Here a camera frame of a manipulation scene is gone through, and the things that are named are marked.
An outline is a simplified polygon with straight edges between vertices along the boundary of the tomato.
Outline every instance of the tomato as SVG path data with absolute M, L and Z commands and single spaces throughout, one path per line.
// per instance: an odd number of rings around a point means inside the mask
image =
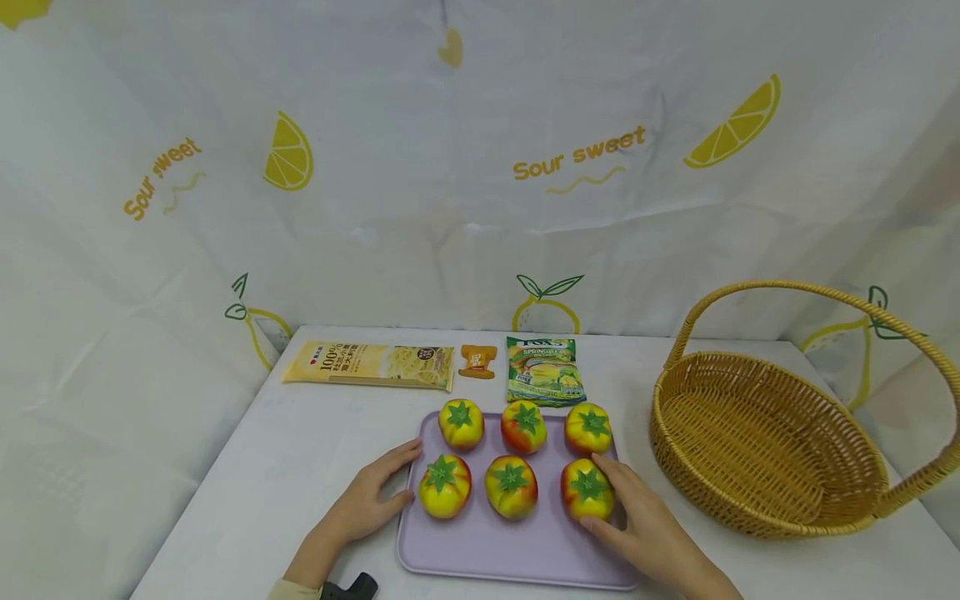
M 435 518 L 454 518 L 470 500 L 470 467 L 459 456 L 441 454 L 420 480 L 420 504 Z
M 444 439 L 454 449 L 470 450 L 483 439 L 483 413 L 467 399 L 457 398 L 444 404 L 437 422 Z
M 537 475 L 519 456 L 493 459 L 484 477 L 493 509 L 510 520 L 520 520 L 537 506 Z
M 566 416 L 564 438 L 577 454 L 603 454 L 610 449 L 613 441 L 607 411 L 589 402 L 577 404 Z
M 585 516 L 607 519 L 613 512 L 613 488 L 593 461 L 579 458 L 560 475 L 560 491 L 566 511 L 580 520 Z
M 530 400 L 512 402 L 500 418 L 500 433 L 507 446 L 520 454 L 533 454 L 546 442 L 540 408 Z

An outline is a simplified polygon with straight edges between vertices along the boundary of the yellow package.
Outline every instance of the yellow package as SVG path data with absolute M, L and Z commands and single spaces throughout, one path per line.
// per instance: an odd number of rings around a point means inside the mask
M 310 341 L 303 345 L 283 374 L 283 383 L 291 381 L 449 392 L 453 389 L 453 348 Z

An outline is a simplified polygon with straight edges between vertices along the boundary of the hand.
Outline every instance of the hand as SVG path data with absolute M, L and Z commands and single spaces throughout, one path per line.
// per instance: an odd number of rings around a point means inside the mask
M 411 440 L 361 468 L 319 526 L 325 526 L 334 541 L 346 545 L 386 525 L 410 504 L 414 493 L 404 490 L 388 500 L 381 500 L 380 488 L 391 475 L 415 461 L 422 452 L 420 440 Z
M 413 492 L 404 490 L 381 500 L 380 489 L 391 475 L 422 452 L 420 440 L 411 440 L 361 468 L 326 516 L 303 539 L 283 579 L 305 588 L 320 588 L 344 546 L 380 529 L 410 504 Z
M 638 570 L 687 598 L 740 598 L 727 576 L 633 469 L 598 454 L 592 458 L 616 490 L 627 513 L 627 528 L 620 531 L 593 517 L 581 520 L 585 528 Z

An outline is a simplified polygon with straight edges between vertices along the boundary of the black strap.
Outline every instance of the black strap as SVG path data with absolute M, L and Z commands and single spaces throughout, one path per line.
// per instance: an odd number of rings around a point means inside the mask
M 360 573 L 350 589 L 341 589 L 336 584 L 326 582 L 320 600 L 373 600 L 379 586 L 369 573 Z

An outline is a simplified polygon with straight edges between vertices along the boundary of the white backdrop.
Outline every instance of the white backdrop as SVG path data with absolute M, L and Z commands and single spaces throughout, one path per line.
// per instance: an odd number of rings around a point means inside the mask
M 0 25 L 4 596 L 129 592 L 302 323 L 671 335 L 777 277 L 960 358 L 955 0 L 9 0 Z M 859 320 L 756 292 L 695 335 L 880 390 L 861 414 L 915 467 L 944 388 Z M 954 540 L 958 490 L 928 501 Z

